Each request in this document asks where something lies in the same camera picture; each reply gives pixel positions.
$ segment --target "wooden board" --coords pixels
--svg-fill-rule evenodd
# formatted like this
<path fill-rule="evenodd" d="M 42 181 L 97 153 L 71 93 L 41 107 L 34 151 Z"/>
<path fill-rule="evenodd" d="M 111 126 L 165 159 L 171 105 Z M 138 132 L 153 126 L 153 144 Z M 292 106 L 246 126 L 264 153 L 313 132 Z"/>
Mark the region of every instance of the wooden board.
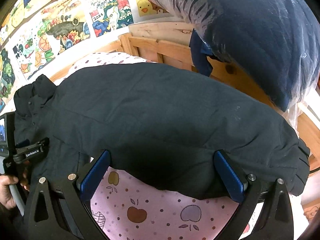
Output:
<path fill-rule="evenodd" d="M 146 48 L 137 48 L 137 49 L 138 49 L 139 57 L 142 57 L 144 59 L 151 60 L 154 62 L 158 62 L 158 55 L 156 52 Z"/>
<path fill-rule="evenodd" d="M 193 65 L 190 48 L 188 46 L 177 44 L 171 41 L 143 37 L 129 37 L 129 41 L 134 47 L 145 48 L 189 65 Z"/>
<path fill-rule="evenodd" d="M 319 163 L 319 161 L 316 159 L 316 157 L 315 157 L 314 155 L 311 155 L 311 156 L 309 157 L 309 165 L 310 165 L 310 170 L 311 170 L 311 171 L 312 171 L 312 170 L 315 170 L 315 169 L 317 169 L 317 168 L 320 167 L 320 163 Z M 309 177 L 314 176 L 314 175 L 317 174 L 318 172 L 320 172 L 320 171 L 316 171 L 316 172 L 311 173 L 311 174 L 309 175 Z"/>
<path fill-rule="evenodd" d="M 233 64 L 222 63 L 209 57 L 208 60 L 213 67 L 211 76 L 215 77 L 216 80 L 219 80 L 220 82 L 223 82 L 276 109 L 262 88 L 259 87 L 257 83 L 254 82 L 253 79 L 244 72 L 244 70 L 242 70 L 242 68 Z"/>
<path fill-rule="evenodd" d="M 170 66 L 174 66 L 176 68 L 186 69 L 186 70 L 192 71 L 190 64 L 181 62 L 179 60 L 176 60 L 176 59 L 168 57 L 168 56 L 163 56 L 163 63 L 170 65 Z"/>
<path fill-rule="evenodd" d="M 320 198 L 318 198 L 308 204 L 305 204 L 302 207 L 303 207 L 304 215 L 307 217 L 308 221 L 311 222 L 319 210 Z"/>
<path fill-rule="evenodd" d="M 192 30 L 192 24 L 184 22 L 159 22 L 129 25 L 129 31 L 133 37 L 172 41 L 185 46 L 189 46 Z"/>
<path fill-rule="evenodd" d="M 313 155 L 320 160 L 320 130 L 316 125 L 302 113 L 298 117 L 298 132 L 300 138 L 310 148 Z"/>
<path fill-rule="evenodd" d="M 130 33 L 125 33 L 119 36 L 119 40 L 121 42 L 121 46 L 125 53 L 128 53 L 132 56 L 139 56 L 137 48 L 135 48 L 131 43 L 129 38 L 131 38 Z"/>

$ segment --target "apple print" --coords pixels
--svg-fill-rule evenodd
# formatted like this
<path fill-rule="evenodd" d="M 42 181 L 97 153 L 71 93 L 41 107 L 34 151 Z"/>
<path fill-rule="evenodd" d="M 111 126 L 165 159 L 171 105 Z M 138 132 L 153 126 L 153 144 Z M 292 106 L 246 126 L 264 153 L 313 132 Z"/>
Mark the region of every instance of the apple print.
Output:
<path fill-rule="evenodd" d="M 136 204 L 133 199 L 130 199 L 132 204 Z M 148 213 L 144 209 L 137 209 L 136 207 L 129 207 L 127 210 L 127 217 L 133 223 L 142 223 L 147 219 Z"/>
<path fill-rule="evenodd" d="M 109 184 L 117 186 L 119 184 L 119 174 L 115 171 L 110 172 L 108 182 Z"/>
<path fill-rule="evenodd" d="M 182 221 L 192 221 L 192 222 L 199 222 L 201 219 L 201 209 L 197 205 L 189 205 L 182 209 L 180 213 L 180 218 Z M 191 224 L 183 224 L 179 226 L 179 228 L 188 228 L 191 231 Z M 199 231 L 199 228 L 196 225 L 193 225 L 193 228 Z"/>
<path fill-rule="evenodd" d="M 119 174 L 115 171 L 110 172 L 108 182 L 109 184 L 117 186 L 119 184 Z M 110 191 L 110 194 L 113 192 L 113 189 L 115 189 L 115 192 L 118 193 L 116 187 L 108 186 L 107 188 L 112 189 L 112 191 Z"/>

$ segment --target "plastic bag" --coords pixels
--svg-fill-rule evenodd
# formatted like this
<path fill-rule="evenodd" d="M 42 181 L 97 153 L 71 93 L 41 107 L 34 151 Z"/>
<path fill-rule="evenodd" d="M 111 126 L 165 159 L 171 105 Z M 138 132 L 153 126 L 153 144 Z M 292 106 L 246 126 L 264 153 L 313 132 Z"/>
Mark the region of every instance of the plastic bag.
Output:
<path fill-rule="evenodd" d="M 241 66 L 296 128 L 316 87 L 320 25 L 304 0 L 153 0 L 192 23 L 223 62 Z"/>

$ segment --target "bed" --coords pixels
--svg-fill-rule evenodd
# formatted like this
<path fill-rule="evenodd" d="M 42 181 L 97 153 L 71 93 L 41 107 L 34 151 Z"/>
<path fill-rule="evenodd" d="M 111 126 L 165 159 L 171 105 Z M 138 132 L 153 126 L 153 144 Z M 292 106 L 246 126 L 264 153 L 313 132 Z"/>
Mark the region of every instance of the bed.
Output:
<path fill-rule="evenodd" d="M 158 22 L 130 25 L 129 33 L 119 36 L 118 40 L 113 41 L 100 49 L 95 51 L 88 50 L 87 55 L 81 55 L 79 58 L 75 58 L 73 64 L 63 67 L 50 79 L 56 85 L 59 85 L 65 78 L 83 67 L 135 62 L 165 63 L 176 68 L 196 72 L 191 59 L 190 48 L 188 47 L 192 29 L 191 25 L 182 22 Z M 242 69 L 236 65 L 222 63 L 210 58 L 208 58 L 208 60 L 213 66 L 210 78 L 232 86 L 262 103 L 269 105 L 279 114 L 284 114 L 271 103 L 264 91 Z M 320 131 L 316 124 L 311 120 L 312 115 L 310 115 L 307 110 L 305 110 L 305 112 L 306 113 L 302 113 L 297 119 L 297 132 L 313 153 L 309 158 L 310 169 L 312 170 L 319 167 Z M 154 234 L 154 239 L 157 239 L 157 236 L 160 239 L 163 239 L 163 237 L 165 237 L 163 231 L 170 232 L 171 230 L 169 230 L 169 228 L 173 229 L 174 227 L 175 230 L 172 231 L 172 235 L 167 235 L 165 239 L 183 239 L 183 235 L 177 235 L 179 234 L 176 232 L 176 229 L 178 228 L 180 230 L 178 232 L 182 232 L 185 235 L 184 239 L 188 239 L 191 236 L 195 239 L 203 235 L 200 239 L 205 240 L 209 238 L 212 239 L 217 235 L 236 208 L 235 203 L 228 198 L 205 200 L 202 203 L 202 201 L 191 199 L 183 195 L 178 196 L 179 193 L 161 192 L 150 188 L 151 187 L 148 185 L 132 178 L 124 171 L 109 168 L 105 174 L 105 180 L 101 182 L 92 199 L 92 215 L 99 226 L 105 230 L 105 233 L 109 236 L 113 236 L 113 238 L 119 237 L 120 235 L 128 236 L 127 240 L 136 238 L 134 236 L 137 236 L 137 232 L 129 233 L 129 231 L 134 230 L 134 228 L 130 227 L 130 225 L 126 226 L 125 223 L 121 223 L 123 222 L 123 220 L 121 220 L 122 217 L 127 216 L 130 221 L 139 219 L 140 221 L 147 220 L 150 225 L 149 227 L 146 227 L 145 230 L 149 234 Z M 118 192 L 122 192 L 122 197 L 119 198 L 120 194 L 118 194 Z M 160 202 L 163 198 L 175 199 L 173 201 L 175 203 L 173 206 L 177 211 L 170 213 L 171 217 L 173 216 L 171 222 L 165 223 L 168 216 L 164 215 L 165 211 L 160 206 L 158 211 L 159 214 L 151 213 L 147 215 L 147 212 L 143 208 L 140 208 L 150 202 L 149 198 L 146 197 L 150 194 L 150 198 L 156 199 L 159 197 Z M 201 210 L 205 209 L 200 208 L 200 206 L 205 206 L 208 202 L 214 204 L 214 208 L 201 213 Z M 297 239 L 308 225 L 307 219 L 303 215 L 303 208 L 300 202 L 300 197 L 291 196 L 295 224 L 295 239 Z M 109 207 L 114 207 L 114 209 L 102 211 Z M 194 213 L 194 218 L 183 218 L 182 211 L 186 207 L 190 209 L 191 216 Z M 261 206 L 257 205 L 256 211 L 242 237 L 245 237 L 251 232 L 260 210 Z M 215 220 L 214 218 L 214 214 L 217 216 L 217 212 L 224 214 L 225 216 L 220 222 L 217 222 L 217 219 Z M 155 230 L 152 231 L 150 227 L 153 227 L 153 225 L 156 224 L 156 217 L 158 222 L 162 223 L 163 227 L 154 227 Z M 139 222 L 135 229 L 138 230 L 141 226 L 142 224 Z"/>

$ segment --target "black puffer jacket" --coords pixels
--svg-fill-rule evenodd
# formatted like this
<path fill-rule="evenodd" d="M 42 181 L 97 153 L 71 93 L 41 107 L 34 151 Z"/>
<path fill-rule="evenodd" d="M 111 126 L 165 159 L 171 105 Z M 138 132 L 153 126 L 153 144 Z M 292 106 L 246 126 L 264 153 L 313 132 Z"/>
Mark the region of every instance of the black puffer jacket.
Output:
<path fill-rule="evenodd" d="M 273 109 L 220 82 L 165 64 L 81 69 L 56 87 L 41 75 L 19 89 L 15 139 L 50 138 L 31 191 L 76 172 L 86 156 L 111 152 L 111 166 L 160 190 L 197 199 L 227 195 L 213 168 L 218 149 L 247 172 L 302 193 L 309 149 Z"/>

